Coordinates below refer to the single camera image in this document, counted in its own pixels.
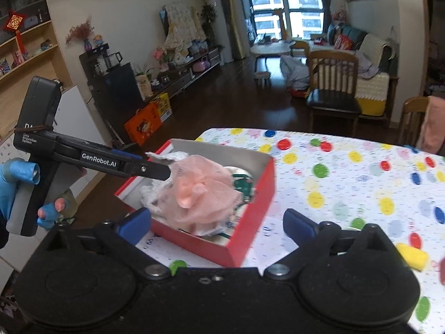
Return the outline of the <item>blue-gloved left hand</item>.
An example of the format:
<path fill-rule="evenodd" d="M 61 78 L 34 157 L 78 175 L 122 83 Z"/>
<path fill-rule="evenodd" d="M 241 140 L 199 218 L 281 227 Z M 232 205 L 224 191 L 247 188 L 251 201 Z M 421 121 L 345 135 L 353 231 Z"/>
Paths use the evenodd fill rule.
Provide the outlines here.
<path fill-rule="evenodd" d="M 8 234 L 31 237 L 38 226 L 49 230 L 57 220 L 77 213 L 78 204 L 72 203 L 70 189 L 50 193 L 56 188 L 55 176 L 61 164 L 51 162 L 40 167 L 21 158 L 1 164 L 1 224 Z M 81 167 L 66 165 L 82 176 L 86 174 Z"/>

